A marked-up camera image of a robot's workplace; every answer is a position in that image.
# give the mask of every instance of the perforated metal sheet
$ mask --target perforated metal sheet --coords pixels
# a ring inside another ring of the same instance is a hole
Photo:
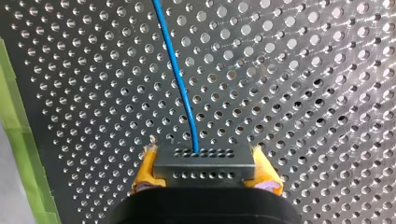
[[[150,1],[2,1],[64,223],[105,223],[149,135],[190,143]],[[309,223],[395,223],[395,2],[163,1],[202,142],[260,144]]]

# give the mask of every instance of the green plastic strip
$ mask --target green plastic strip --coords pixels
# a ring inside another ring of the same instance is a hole
[[[38,156],[27,120],[16,76],[0,39],[0,120],[14,153],[29,204],[37,224],[60,224],[55,201],[50,194],[46,173]]]

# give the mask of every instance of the yellow plastic part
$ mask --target yellow plastic part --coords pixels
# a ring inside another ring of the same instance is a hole
[[[139,173],[137,173],[137,177],[132,185],[132,193],[135,193],[137,183],[142,181],[149,182],[153,185],[166,187],[165,180],[154,178],[152,173],[152,167],[155,161],[155,156],[157,155],[157,149],[158,147],[156,145],[145,147],[145,159],[143,159],[143,163],[140,166]]]
[[[245,186],[254,187],[263,181],[272,180],[280,185],[280,188],[274,189],[274,194],[281,195],[283,192],[283,182],[271,165],[271,162],[269,162],[264,153],[262,153],[262,148],[260,146],[253,148],[253,158],[256,163],[254,179],[245,181]]]

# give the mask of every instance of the black object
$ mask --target black object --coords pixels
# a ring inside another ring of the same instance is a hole
[[[300,224],[294,208],[253,188],[147,189],[125,199],[110,224]]]
[[[243,187],[243,180],[254,179],[256,165],[248,144],[201,147],[200,153],[192,153],[190,148],[160,145],[153,165],[154,177],[165,179],[171,188]]]

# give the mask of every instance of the blue wire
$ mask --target blue wire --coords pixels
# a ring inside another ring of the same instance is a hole
[[[191,135],[192,135],[192,148],[194,153],[200,151],[199,141],[198,141],[198,131],[195,124],[195,117],[192,113],[189,96],[187,95],[186,88],[184,87],[183,79],[180,76],[180,69],[177,65],[177,58],[175,55],[175,50],[172,46],[172,39],[169,35],[168,27],[166,26],[166,20],[163,15],[163,10],[161,9],[160,0],[152,0],[154,5],[155,13],[157,14],[158,21],[161,25],[161,30],[163,32],[163,38],[165,39],[166,48],[168,49],[169,58],[171,60],[172,68],[174,71],[175,79],[180,91],[181,99],[183,100],[184,109],[187,113],[187,118],[189,119]]]

